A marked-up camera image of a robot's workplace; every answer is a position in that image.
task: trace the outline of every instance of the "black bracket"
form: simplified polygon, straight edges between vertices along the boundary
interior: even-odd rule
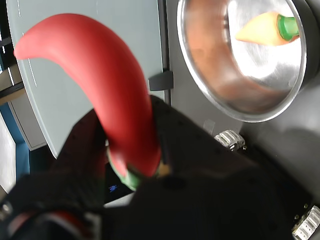
[[[163,91],[174,88],[174,73],[172,71],[164,71],[160,74],[149,78],[150,91]]]

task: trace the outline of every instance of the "toy carrot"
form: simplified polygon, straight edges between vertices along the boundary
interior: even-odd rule
[[[285,45],[298,37],[296,19],[277,12],[266,12],[253,18],[235,36],[239,41],[267,46]]]

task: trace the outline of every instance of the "bowl rim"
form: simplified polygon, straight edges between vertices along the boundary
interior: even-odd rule
[[[307,44],[306,44],[306,35],[303,28],[303,24],[300,18],[300,15],[298,13],[298,10],[293,3],[292,0],[285,0],[290,7],[293,16],[295,17],[297,23],[298,23],[298,29],[300,34],[300,41],[301,41],[301,62],[300,62],[300,69],[298,77],[295,81],[295,84],[293,88],[289,91],[287,96],[282,100],[278,105],[276,105],[273,109],[270,111],[260,113],[260,114],[250,114],[238,111],[226,103],[223,103],[221,100],[219,100],[212,91],[207,87],[206,83],[202,80],[201,75],[194,67],[194,63],[192,61],[192,57],[190,56],[190,53],[187,49],[187,41],[186,41],[186,34],[185,34],[185,25],[184,25],[184,19],[185,19],[185,10],[186,5],[190,0],[179,0],[178,6],[177,6],[177,31],[178,31],[178,39],[180,44],[180,49],[182,51],[182,55],[184,58],[184,61],[187,65],[187,68],[197,84],[198,88],[202,91],[202,93],[205,95],[205,97],[213,104],[215,105],[219,110],[221,110],[223,113],[227,114],[228,116],[247,123],[261,123],[265,122],[271,119],[274,119],[275,117],[282,114],[293,102],[293,100],[298,95],[302,83],[304,81],[306,68],[307,68]]]

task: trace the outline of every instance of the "blue light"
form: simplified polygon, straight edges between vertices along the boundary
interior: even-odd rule
[[[112,193],[113,191],[115,191],[118,188],[117,185],[113,185],[111,187],[109,187],[110,193]]]

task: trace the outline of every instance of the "metal bowl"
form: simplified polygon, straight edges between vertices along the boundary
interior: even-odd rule
[[[303,15],[311,14],[302,5]],[[294,16],[300,38],[282,46],[235,39],[250,19],[271,11]],[[303,84],[307,42],[301,15],[291,0],[180,0],[177,28],[194,81],[217,108],[237,120],[256,123],[275,118]],[[309,67],[313,74],[318,64]]]

